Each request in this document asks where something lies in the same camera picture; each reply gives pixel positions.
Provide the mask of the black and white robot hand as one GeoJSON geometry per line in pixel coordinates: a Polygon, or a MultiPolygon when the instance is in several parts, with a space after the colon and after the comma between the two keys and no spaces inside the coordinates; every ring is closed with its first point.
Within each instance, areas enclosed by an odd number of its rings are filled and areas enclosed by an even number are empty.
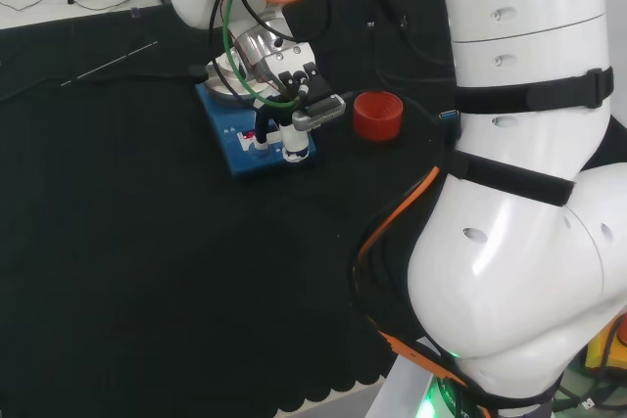
{"type": "Polygon", "coordinates": [[[299,131],[292,121],[292,108],[275,108],[262,105],[256,109],[254,148],[265,152],[269,148],[267,143],[268,126],[271,120],[278,127],[283,145],[283,158],[289,163],[298,163],[309,156],[309,135],[307,131],[299,131]]]}

